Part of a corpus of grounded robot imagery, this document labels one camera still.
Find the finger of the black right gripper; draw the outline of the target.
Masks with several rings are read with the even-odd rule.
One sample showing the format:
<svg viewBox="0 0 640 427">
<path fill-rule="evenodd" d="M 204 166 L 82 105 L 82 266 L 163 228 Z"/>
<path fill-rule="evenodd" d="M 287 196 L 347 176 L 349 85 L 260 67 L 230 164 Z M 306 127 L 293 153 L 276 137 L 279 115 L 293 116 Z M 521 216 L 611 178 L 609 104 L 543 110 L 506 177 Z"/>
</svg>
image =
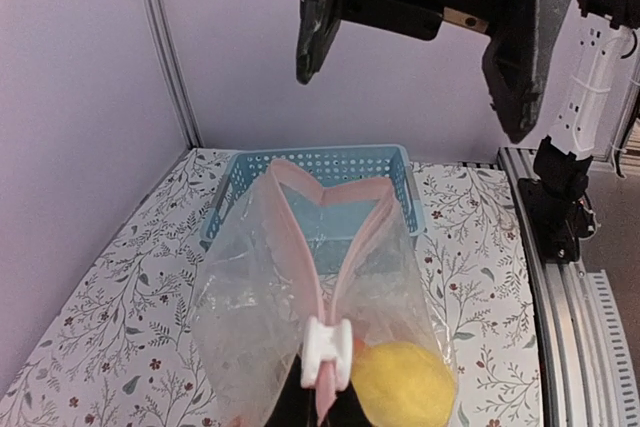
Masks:
<svg viewBox="0 0 640 427">
<path fill-rule="evenodd" d="M 500 0 L 482 72 L 491 106 L 512 143 L 536 126 L 553 49 L 571 0 Z"/>
<path fill-rule="evenodd" d="M 343 0 L 299 0 L 296 79 L 307 85 L 318 73 L 335 39 Z"/>
</svg>

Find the yellow toy bell pepper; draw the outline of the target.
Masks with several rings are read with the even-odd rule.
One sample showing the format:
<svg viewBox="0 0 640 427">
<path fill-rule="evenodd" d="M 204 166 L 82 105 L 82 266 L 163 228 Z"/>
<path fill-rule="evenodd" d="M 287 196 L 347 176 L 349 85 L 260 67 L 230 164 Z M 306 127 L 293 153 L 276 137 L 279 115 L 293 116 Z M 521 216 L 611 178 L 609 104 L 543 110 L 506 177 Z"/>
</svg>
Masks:
<svg viewBox="0 0 640 427">
<path fill-rule="evenodd" d="M 374 426 L 446 426 L 456 382 L 444 361 L 404 341 L 354 344 L 351 384 Z"/>
</svg>

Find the aluminium front rail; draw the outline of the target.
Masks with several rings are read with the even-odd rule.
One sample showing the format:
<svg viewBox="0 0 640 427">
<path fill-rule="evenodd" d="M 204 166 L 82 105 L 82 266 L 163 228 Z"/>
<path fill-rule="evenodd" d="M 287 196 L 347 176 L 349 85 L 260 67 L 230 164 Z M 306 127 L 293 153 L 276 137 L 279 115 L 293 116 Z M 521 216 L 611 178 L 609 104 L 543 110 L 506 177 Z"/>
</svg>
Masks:
<svg viewBox="0 0 640 427">
<path fill-rule="evenodd" d="M 639 392 L 615 298 L 604 271 L 547 260 L 518 183 L 534 175 L 531 149 L 502 148 L 534 297 L 546 426 L 636 426 Z"/>
</svg>

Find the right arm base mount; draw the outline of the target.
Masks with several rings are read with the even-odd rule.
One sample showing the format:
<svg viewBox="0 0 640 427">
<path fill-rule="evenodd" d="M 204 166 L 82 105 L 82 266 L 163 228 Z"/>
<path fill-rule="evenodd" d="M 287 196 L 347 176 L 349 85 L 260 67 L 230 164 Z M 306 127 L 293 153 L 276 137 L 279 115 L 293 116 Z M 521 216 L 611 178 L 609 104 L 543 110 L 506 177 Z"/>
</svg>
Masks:
<svg viewBox="0 0 640 427">
<path fill-rule="evenodd" d="M 579 261 L 581 241 L 598 227 L 588 196 L 558 199 L 546 192 L 541 181 L 528 178 L 518 180 L 518 189 L 540 256 L 548 262 Z"/>
</svg>

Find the clear zip top bag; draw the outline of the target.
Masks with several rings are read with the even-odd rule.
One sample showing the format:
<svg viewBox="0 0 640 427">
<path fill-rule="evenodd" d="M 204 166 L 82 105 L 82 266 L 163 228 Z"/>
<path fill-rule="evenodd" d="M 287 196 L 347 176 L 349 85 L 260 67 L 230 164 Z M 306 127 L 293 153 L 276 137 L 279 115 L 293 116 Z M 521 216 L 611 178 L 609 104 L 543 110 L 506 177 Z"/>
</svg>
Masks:
<svg viewBox="0 0 640 427">
<path fill-rule="evenodd" d="M 232 207 L 208 253 L 192 335 L 224 426 L 374 426 L 350 382 L 301 386 L 306 321 L 349 319 L 353 347 L 411 342 L 454 380 L 449 330 L 424 293 L 390 179 L 326 186 L 273 160 Z"/>
</svg>

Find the white bag zipper slider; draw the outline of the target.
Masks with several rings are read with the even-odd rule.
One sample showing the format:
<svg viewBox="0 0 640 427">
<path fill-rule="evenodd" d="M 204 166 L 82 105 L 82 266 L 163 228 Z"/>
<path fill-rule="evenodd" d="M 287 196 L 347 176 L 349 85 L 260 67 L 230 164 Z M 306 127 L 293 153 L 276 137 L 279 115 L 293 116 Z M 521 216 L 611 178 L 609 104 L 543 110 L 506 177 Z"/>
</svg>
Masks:
<svg viewBox="0 0 640 427">
<path fill-rule="evenodd" d="M 334 389 L 343 391 L 350 382 L 353 362 L 353 329 L 349 319 L 327 326 L 310 316 L 305 325 L 301 353 L 301 386 L 319 387 L 321 369 L 328 367 Z"/>
</svg>

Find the right aluminium frame post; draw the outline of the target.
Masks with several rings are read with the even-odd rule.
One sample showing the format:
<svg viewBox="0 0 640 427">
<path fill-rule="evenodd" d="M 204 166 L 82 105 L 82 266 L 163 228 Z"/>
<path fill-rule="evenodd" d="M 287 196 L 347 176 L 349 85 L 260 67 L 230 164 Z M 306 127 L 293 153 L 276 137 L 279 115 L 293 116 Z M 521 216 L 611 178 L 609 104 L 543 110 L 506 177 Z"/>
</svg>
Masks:
<svg viewBox="0 0 640 427">
<path fill-rule="evenodd" d="M 186 146 L 202 148 L 204 141 L 189 98 L 164 0 L 143 0 L 143 5 L 159 67 Z"/>
</svg>

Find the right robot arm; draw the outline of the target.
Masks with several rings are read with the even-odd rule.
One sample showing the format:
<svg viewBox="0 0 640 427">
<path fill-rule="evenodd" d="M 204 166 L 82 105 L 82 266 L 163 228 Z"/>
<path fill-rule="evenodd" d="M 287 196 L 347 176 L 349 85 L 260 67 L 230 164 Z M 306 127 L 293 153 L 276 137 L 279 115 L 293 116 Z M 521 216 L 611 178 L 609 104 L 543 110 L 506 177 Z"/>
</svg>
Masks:
<svg viewBox="0 0 640 427">
<path fill-rule="evenodd" d="M 534 170 L 542 198 L 577 202 L 586 192 L 595 134 L 614 72 L 639 27 L 639 0 L 299 0 L 296 77 L 318 73 L 342 22 L 433 40 L 453 24 L 485 35 L 482 72 L 501 128 L 514 143 L 536 126 L 553 49 L 571 3 L 597 18 L 577 35 L 567 97 L 540 143 Z"/>
</svg>

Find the floral patterned table mat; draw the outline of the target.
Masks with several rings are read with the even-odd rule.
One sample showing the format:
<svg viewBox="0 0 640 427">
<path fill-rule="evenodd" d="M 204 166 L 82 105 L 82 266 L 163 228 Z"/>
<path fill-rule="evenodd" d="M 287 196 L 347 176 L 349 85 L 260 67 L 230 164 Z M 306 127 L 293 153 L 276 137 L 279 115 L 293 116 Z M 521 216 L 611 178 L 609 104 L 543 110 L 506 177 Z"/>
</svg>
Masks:
<svg viewBox="0 0 640 427">
<path fill-rule="evenodd" d="M 188 326 L 200 227 L 231 160 L 188 153 L 97 258 L 1 399 L 5 426 L 217 426 Z M 413 161 L 416 256 L 457 356 L 455 426 L 543 424 L 533 297 L 506 175 Z"/>
</svg>

